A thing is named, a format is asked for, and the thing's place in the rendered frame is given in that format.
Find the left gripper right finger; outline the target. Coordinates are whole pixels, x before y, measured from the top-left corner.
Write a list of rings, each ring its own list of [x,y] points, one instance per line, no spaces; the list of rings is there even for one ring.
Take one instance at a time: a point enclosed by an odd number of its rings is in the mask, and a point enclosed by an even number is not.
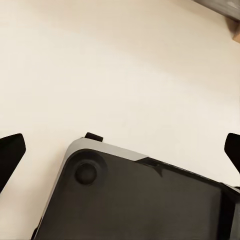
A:
[[[229,133],[224,146],[224,151],[240,173],[240,135]]]

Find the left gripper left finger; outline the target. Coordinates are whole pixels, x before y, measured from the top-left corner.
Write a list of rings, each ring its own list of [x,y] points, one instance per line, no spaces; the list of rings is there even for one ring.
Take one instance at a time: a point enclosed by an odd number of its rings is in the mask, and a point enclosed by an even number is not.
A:
[[[26,152],[21,133],[0,138],[0,193]]]

